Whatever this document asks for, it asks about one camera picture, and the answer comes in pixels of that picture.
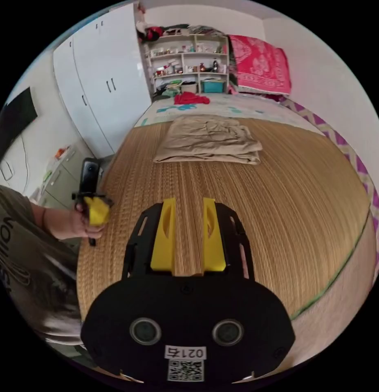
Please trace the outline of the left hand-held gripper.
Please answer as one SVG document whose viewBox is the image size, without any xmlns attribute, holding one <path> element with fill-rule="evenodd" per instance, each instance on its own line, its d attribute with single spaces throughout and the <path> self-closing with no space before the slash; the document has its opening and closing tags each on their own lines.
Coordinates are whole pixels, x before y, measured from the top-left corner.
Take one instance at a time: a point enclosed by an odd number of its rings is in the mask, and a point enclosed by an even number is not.
<svg viewBox="0 0 379 392">
<path fill-rule="evenodd" d="M 72 199 L 74 205 L 82 205 L 90 226 L 102 226 L 109 221 L 114 202 L 106 195 L 96 192 L 74 192 Z M 88 243 L 91 247 L 96 246 L 95 239 L 88 239 Z"/>
</svg>

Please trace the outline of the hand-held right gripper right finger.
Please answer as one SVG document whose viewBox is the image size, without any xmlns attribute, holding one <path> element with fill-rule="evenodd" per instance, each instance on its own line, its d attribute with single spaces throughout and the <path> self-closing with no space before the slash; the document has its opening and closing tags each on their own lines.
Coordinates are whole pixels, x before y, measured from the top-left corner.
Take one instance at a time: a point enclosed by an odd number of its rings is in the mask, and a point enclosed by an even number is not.
<svg viewBox="0 0 379 392">
<path fill-rule="evenodd" d="M 223 272 L 226 268 L 224 248 L 215 200 L 203 198 L 203 272 Z"/>
</svg>

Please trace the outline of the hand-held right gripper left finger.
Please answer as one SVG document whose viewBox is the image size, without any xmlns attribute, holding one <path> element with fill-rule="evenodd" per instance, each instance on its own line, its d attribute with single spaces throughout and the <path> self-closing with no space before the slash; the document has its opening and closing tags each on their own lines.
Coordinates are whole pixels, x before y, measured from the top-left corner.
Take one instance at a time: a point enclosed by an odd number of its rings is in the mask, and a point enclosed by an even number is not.
<svg viewBox="0 0 379 392">
<path fill-rule="evenodd" d="M 175 272 L 175 211 L 176 199 L 165 199 L 162 203 L 150 263 L 153 272 Z"/>
</svg>

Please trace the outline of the person's left hand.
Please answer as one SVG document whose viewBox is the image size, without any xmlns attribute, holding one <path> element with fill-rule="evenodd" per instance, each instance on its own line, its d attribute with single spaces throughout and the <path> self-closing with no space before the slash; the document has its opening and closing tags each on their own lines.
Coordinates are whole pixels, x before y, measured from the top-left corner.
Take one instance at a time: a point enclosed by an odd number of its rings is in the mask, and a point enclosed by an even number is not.
<svg viewBox="0 0 379 392">
<path fill-rule="evenodd" d="M 105 224 L 92 226 L 81 204 L 77 203 L 70 212 L 69 238 L 99 239 L 102 236 Z"/>
</svg>

